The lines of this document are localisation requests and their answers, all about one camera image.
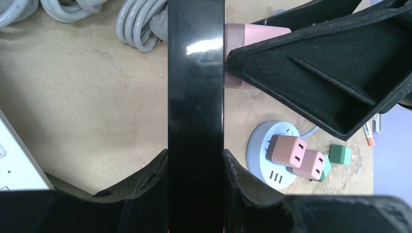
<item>black plastic bar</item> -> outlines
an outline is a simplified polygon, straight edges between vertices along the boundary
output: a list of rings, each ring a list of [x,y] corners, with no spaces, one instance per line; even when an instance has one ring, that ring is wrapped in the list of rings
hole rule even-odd
[[[223,229],[224,0],[169,1],[169,229]]]

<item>white device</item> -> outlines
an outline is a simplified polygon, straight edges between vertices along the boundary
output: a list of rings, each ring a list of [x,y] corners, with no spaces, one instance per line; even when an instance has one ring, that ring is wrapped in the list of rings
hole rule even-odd
[[[273,135],[300,137],[294,125],[284,121],[266,121],[260,124],[250,136],[246,150],[249,171],[274,189],[283,189],[296,180],[296,175],[288,172],[285,166],[274,164],[266,159],[266,151]]]
[[[0,192],[49,189],[52,184],[0,110]]]

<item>pink box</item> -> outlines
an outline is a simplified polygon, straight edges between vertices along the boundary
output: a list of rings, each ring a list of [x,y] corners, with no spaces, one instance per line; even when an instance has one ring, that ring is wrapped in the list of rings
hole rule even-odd
[[[229,52],[253,43],[288,34],[289,28],[272,27],[255,24],[228,23],[224,26],[224,59]],[[241,79],[224,73],[224,87],[249,89],[253,86],[245,83]]]

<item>marker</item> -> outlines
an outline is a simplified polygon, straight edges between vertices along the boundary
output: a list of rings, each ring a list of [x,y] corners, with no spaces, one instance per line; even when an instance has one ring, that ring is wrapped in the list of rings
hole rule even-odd
[[[366,122],[366,124],[363,125],[363,130],[365,131],[366,139],[368,140],[368,145],[371,147],[374,146],[375,141],[373,140],[372,131],[371,131],[371,127],[369,126],[369,122]]]

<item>cable cord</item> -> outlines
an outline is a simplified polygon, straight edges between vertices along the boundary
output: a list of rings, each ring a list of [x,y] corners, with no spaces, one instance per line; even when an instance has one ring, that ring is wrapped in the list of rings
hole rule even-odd
[[[311,130],[309,130],[309,131],[307,131],[306,133],[302,134],[300,137],[301,137],[302,139],[305,139],[305,138],[311,136],[314,132],[316,132],[316,131],[318,130],[318,128],[319,128],[319,127],[315,125]]]
[[[73,5],[62,5],[59,0],[40,0],[44,10],[52,18],[72,23],[98,13],[107,0],[77,0]]]
[[[116,21],[119,40],[141,52],[151,51],[159,37],[152,32],[149,22],[162,12],[166,3],[167,0],[127,0]]]
[[[0,0],[0,28],[31,16],[38,0]]]

